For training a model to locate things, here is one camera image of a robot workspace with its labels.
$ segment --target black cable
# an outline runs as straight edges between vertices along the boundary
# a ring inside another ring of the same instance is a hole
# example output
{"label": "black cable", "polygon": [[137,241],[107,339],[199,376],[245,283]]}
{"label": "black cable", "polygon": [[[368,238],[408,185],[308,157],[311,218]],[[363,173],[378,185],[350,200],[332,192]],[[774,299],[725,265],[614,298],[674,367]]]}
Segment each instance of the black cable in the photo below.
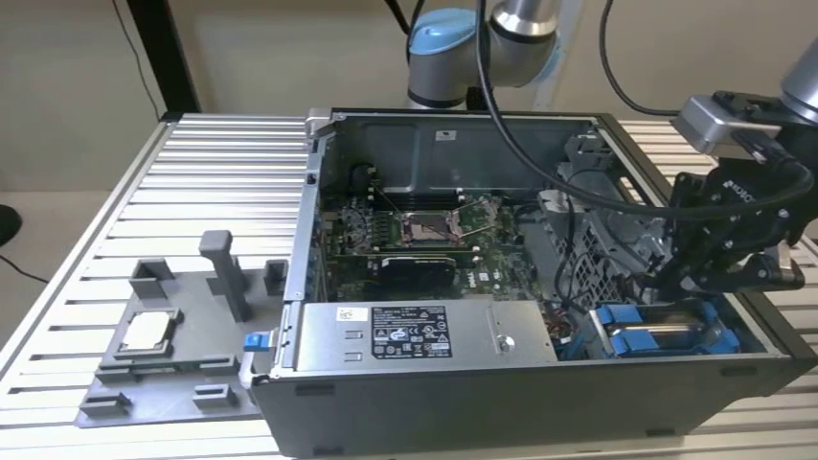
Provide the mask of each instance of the black cable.
{"label": "black cable", "polygon": [[[567,295],[568,296],[574,292],[574,281],[576,281],[576,276],[579,274],[580,261],[583,260],[583,258],[590,259],[591,256],[595,256],[599,259],[604,259],[607,261],[614,262],[616,265],[619,265],[628,272],[627,273],[628,276],[632,275],[632,269],[630,268],[630,266],[627,266],[627,264],[623,261],[620,261],[618,258],[615,258],[612,255],[604,254],[603,252],[596,252],[594,250],[587,250],[579,256],[576,256],[576,259],[575,259],[575,262],[574,262],[574,267],[571,269],[571,278],[568,280],[568,285],[567,285]],[[622,292],[620,292],[620,296],[622,296],[622,300],[626,300],[627,296],[622,295]]]}
{"label": "black cable", "polygon": [[40,283],[48,284],[48,280],[45,278],[40,278],[37,275],[32,275],[31,273],[28,273],[25,270],[23,270],[11,260],[8,257],[0,255],[0,261],[5,262],[11,268],[15,269],[15,271],[23,275],[25,278],[31,278],[35,281],[39,281]]}
{"label": "black cable", "polygon": [[123,28],[123,34],[125,35],[125,39],[128,40],[131,51],[133,51],[133,57],[136,60],[136,69],[139,71],[139,79],[141,80],[141,87],[144,88],[144,94],[148,95],[148,100],[151,101],[151,105],[153,106],[153,115],[156,116],[156,121],[159,122],[160,120],[159,107],[156,106],[153,95],[151,94],[151,90],[148,89],[148,83],[144,80],[144,71],[141,70],[141,59],[139,59],[139,53],[136,52],[136,46],[133,44],[133,41],[131,40],[131,35],[128,34],[128,28],[125,27],[125,21],[123,20],[123,14],[119,11],[119,5],[116,4],[116,0],[111,0],[111,4],[113,5],[113,10],[116,11],[116,19],[119,19],[119,27]]}
{"label": "black cable", "polygon": [[488,56],[488,28],[484,21],[486,16],[486,0],[476,0],[476,70],[480,81],[480,87],[483,90],[483,96],[486,97],[486,104],[488,105],[488,113],[491,119],[500,133],[500,137],[511,153],[520,160],[520,162],[539,174],[546,182],[560,192],[580,199],[586,204],[594,205],[600,208],[619,211],[626,214],[634,214],[636,216],[648,216],[652,218],[678,219],[678,220],[702,220],[702,219],[725,219],[727,216],[742,216],[753,214],[757,211],[763,211],[770,208],[778,208],[786,204],[790,200],[803,196],[813,187],[813,175],[811,172],[803,167],[802,164],[793,164],[794,167],[801,169],[799,179],[787,187],[783,191],[775,195],[751,201],[749,203],[723,205],[723,206],[702,206],[695,208],[664,208],[650,205],[631,204],[616,199],[607,198],[592,192],[567,184],[556,176],[546,172],[539,165],[534,162],[523,148],[520,147],[508,126],[500,116],[500,110],[498,109],[498,101],[490,90],[492,87],[488,78],[488,69],[486,59]]}
{"label": "black cable", "polygon": [[567,232],[564,234],[564,249],[562,251],[562,260],[558,265],[558,271],[554,274],[554,292],[562,300],[562,305],[567,309],[574,309],[582,314],[586,314],[586,309],[583,309],[574,299],[571,299],[571,291],[566,294],[562,291],[562,274],[567,267],[568,261],[571,259],[571,255],[574,254],[574,238],[576,236],[576,221],[574,218],[574,203],[571,203],[571,199],[567,200]]}
{"label": "black cable", "polygon": [[392,16],[395,16],[395,21],[398,22],[398,26],[403,31],[404,35],[410,34],[410,23],[407,22],[407,17],[404,16],[404,12],[400,9],[400,5],[398,5],[398,0],[383,0],[386,6],[392,12]]}
{"label": "black cable", "polygon": [[614,92],[622,102],[627,104],[627,106],[635,111],[644,113],[646,115],[652,115],[656,117],[675,117],[679,115],[678,110],[662,110],[658,108],[647,108],[643,105],[638,105],[632,99],[627,97],[619,82],[616,81],[616,77],[614,76],[614,72],[611,71],[611,62],[608,62],[608,47],[607,47],[607,32],[608,32],[608,16],[611,15],[611,7],[614,6],[614,0],[607,0],[604,3],[604,8],[602,9],[602,17],[599,18],[599,60],[602,60],[602,70],[604,71],[604,77],[608,79],[608,83],[611,83],[611,88],[614,88]]}
{"label": "black cable", "polygon": [[588,169],[584,169],[584,170],[579,170],[579,171],[571,173],[571,175],[564,179],[564,183],[570,184],[571,180],[574,179],[574,177],[576,177],[578,175],[582,175],[584,173],[600,173],[600,174],[604,174],[604,171],[595,170],[592,168],[588,168]]}
{"label": "black cable", "polygon": [[651,263],[646,260],[644,257],[642,257],[642,255],[634,250],[634,248],[630,247],[630,245],[634,244],[638,240],[630,243],[624,242],[619,237],[618,233],[611,228],[608,220],[612,215],[614,213],[608,213],[604,218],[599,217],[599,222],[602,222],[602,228],[604,228],[604,231],[608,232],[608,236],[611,237],[611,240],[614,240],[614,243],[619,246],[619,248],[627,253],[630,257],[632,257],[636,261],[642,262],[642,264],[644,264],[647,268]]}
{"label": "black cable", "polygon": [[411,22],[408,23],[408,34],[407,34],[407,63],[410,63],[410,45],[411,45],[411,34],[414,33],[414,26],[418,25],[418,17],[420,17],[420,12],[423,11],[423,5],[426,5],[426,0],[418,0],[414,4],[414,10],[411,11]]}

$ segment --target beige wall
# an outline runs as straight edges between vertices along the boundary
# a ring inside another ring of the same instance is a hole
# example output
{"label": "beige wall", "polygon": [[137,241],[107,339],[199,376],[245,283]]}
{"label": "beige wall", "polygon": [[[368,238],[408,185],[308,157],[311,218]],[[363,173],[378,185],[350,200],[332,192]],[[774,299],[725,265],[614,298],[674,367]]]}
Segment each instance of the beige wall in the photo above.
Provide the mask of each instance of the beige wall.
{"label": "beige wall", "polygon": [[107,0],[0,0],[0,103],[0,191],[111,188],[156,119]]}
{"label": "beige wall", "polygon": [[[406,15],[414,2],[400,2]],[[430,0],[426,10],[472,0]],[[406,37],[382,0],[173,0],[207,110],[303,114],[310,107],[402,107]],[[535,88],[503,90],[530,109]]]}
{"label": "beige wall", "polygon": [[[647,118],[604,80],[603,4],[584,1],[550,108]],[[817,18],[815,0],[618,0],[608,21],[614,74],[631,99],[651,108],[679,108],[689,95],[717,89],[777,95],[782,74],[818,35]]]}
{"label": "beige wall", "polygon": [[[430,0],[427,8],[471,3]],[[551,107],[632,117],[600,73],[602,3],[584,0]],[[207,110],[403,105],[403,36],[380,0],[171,4]],[[402,4],[408,10],[412,2]],[[109,188],[155,126],[111,3],[0,0],[0,7],[0,190]],[[817,34],[815,17],[815,0],[618,0],[610,48],[622,85],[656,107],[717,88],[774,93]],[[161,102],[149,72],[148,83]],[[502,107],[531,108],[534,93],[500,91]]]}

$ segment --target black pole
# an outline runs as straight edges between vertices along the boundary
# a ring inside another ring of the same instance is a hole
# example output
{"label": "black pole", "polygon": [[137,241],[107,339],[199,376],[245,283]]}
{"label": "black pole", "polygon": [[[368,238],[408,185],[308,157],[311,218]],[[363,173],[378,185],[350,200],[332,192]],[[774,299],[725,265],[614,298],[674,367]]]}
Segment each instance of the black pole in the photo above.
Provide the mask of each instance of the black pole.
{"label": "black pole", "polygon": [[200,112],[167,0],[128,0],[141,46],[151,61],[168,112]]}

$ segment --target aluminum slotted surface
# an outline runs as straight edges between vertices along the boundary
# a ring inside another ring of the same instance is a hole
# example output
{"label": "aluminum slotted surface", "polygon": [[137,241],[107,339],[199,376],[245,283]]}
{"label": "aluminum slotted surface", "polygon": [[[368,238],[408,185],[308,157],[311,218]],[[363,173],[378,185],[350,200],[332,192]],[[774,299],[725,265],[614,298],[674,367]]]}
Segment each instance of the aluminum slotted surface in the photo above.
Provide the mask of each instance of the aluminum slotted surface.
{"label": "aluminum slotted surface", "polygon": [[[713,167],[666,123],[623,125],[668,180],[680,171],[706,173]],[[288,257],[306,162],[303,132],[299,118],[225,115],[187,115],[177,125],[157,129],[75,259],[69,256],[27,318],[35,327],[23,324],[12,340],[20,346],[12,343],[0,356],[8,359],[15,352],[0,382],[0,449],[12,449],[0,453],[4,459],[284,458],[261,420],[84,430],[72,422],[131,296],[125,279],[136,259],[167,257],[173,270],[209,269],[196,257],[197,236],[208,228],[233,233],[233,253],[244,267]],[[811,242],[799,244],[794,257],[807,287],[770,295],[814,349],[817,254]],[[399,458],[814,459],[817,451],[814,371],[777,395],[735,402],[683,438]]]}

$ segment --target power supply label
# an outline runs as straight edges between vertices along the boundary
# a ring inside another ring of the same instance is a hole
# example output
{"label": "power supply label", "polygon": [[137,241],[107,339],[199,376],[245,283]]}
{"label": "power supply label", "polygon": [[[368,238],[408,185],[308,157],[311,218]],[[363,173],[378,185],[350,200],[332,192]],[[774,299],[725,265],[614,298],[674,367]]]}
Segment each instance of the power supply label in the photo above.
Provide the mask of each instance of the power supply label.
{"label": "power supply label", "polygon": [[446,307],[374,307],[371,314],[376,359],[451,357]]}

